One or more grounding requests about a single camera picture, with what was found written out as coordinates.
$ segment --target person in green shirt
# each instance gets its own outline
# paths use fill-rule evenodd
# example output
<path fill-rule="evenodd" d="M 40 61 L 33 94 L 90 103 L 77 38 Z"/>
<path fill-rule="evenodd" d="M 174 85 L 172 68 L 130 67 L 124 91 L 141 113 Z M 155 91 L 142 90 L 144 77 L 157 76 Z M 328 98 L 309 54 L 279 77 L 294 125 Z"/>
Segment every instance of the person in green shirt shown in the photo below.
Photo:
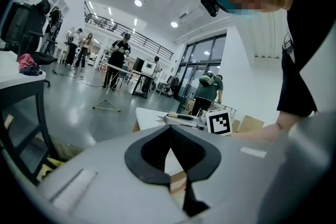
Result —
<path fill-rule="evenodd" d="M 193 111 L 191 113 L 192 116 L 196 116 L 201 110 L 208 110 L 212 102 L 215 101 L 218 91 L 218 103 L 222 102 L 223 95 L 223 77 L 222 75 L 217 75 L 215 77 L 215 81 L 212 85 L 203 86 L 199 85 L 196 92 L 196 101 L 194 104 Z"/>

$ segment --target black shirt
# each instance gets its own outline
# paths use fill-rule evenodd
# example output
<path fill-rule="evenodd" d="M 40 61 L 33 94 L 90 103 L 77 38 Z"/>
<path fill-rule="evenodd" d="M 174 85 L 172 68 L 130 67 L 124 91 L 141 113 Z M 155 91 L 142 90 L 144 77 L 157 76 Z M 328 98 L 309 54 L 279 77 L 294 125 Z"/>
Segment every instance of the black shirt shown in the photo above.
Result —
<path fill-rule="evenodd" d="M 131 47 L 128 43 L 124 44 L 122 40 L 117 40 L 112 44 L 112 47 L 115 47 L 116 45 L 119 47 L 119 49 L 124 49 L 124 51 L 128 50 L 131 53 Z M 124 52 L 120 52 L 118 50 L 112 53 L 108 61 L 110 65 L 114 65 L 116 67 L 119 66 L 121 67 L 123 62 L 124 62 Z"/>
<path fill-rule="evenodd" d="M 47 29 L 46 29 L 46 33 L 50 32 L 50 29 L 52 28 L 52 26 L 59 20 L 61 19 L 61 12 L 56 9 L 53 12 L 50 13 L 49 18 L 51 18 L 51 21 L 49 22 Z"/>
<path fill-rule="evenodd" d="M 299 72 L 320 47 L 334 20 L 334 0 L 293 0 L 287 11 L 290 34 L 282 45 L 283 83 L 277 110 L 303 117 L 317 110 Z"/>

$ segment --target white label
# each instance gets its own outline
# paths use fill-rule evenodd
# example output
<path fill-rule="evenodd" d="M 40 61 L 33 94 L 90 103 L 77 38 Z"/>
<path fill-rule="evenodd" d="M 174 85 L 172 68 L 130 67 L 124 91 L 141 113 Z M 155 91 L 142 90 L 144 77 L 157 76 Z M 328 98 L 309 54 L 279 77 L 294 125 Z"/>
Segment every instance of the white label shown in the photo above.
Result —
<path fill-rule="evenodd" d="M 259 157 L 259 158 L 265 158 L 266 153 L 267 153 L 266 151 L 254 150 L 253 148 L 244 147 L 244 146 L 240 149 L 240 151 L 246 154 L 255 156 L 255 157 Z"/>

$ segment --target person in black apron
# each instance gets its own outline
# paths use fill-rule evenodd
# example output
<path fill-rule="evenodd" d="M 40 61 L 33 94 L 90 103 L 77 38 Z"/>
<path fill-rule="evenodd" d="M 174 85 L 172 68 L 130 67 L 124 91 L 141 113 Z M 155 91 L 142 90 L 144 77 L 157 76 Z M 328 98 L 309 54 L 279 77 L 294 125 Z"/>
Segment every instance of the person in black apron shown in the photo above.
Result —
<path fill-rule="evenodd" d="M 113 53 L 108 61 L 110 65 L 122 68 L 122 64 L 124 62 L 124 55 L 128 56 L 128 54 L 131 53 L 131 47 L 128 44 L 128 41 L 130 40 L 130 38 L 131 38 L 131 35 L 126 33 L 124 34 L 124 38 L 122 40 L 117 40 L 116 42 L 112 44 L 111 50 L 113 51 Z M 112 81 L 111 81 L 110 87 L 112 89 L 116 88 L 117 86 L 116 82 L 118 79 L 118 77 L 116 76 L 117 73 L 118 73 L 117 70 L 111 67 L 107 68 L 103 88 L 106 88 L 106 86 L 109 84 L 111 77 L 112 77 Z"/>

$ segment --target railing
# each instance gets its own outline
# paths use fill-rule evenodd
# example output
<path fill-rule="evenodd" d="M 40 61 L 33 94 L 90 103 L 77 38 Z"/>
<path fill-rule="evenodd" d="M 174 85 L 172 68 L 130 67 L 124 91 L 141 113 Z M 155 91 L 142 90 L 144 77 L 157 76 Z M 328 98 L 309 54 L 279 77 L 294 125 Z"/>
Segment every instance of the railing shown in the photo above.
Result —
<path fill-rule="evenodd" d="M 163 57 L 165 59 L 168 59 L 168 60 L 172 59 L 172 56 L 174 54 L 170 50 L 167 50 L 166 48 L 152 41 L 148 37 L 145 37 L 137 32 L 133 32 L 132 29 L 122 24 L 119 24 L 117 22 L 112 22 L 110 19 L 98 16 L 98 15 L 96 16 L 90 13 L 85 17 L 85 22 L 89 24 L 97 25 L 101 28 L 104 28 L 108 31 L 114 32 L 121 36 L 123 36 L 125 33 L 129 33 L 131 35 L 131 41 L 133 43 L 136 43 L 139 46 L 143 46 L 151 50 L 152 52 L 154 52 L 154 54 L 160 57 Z"/>

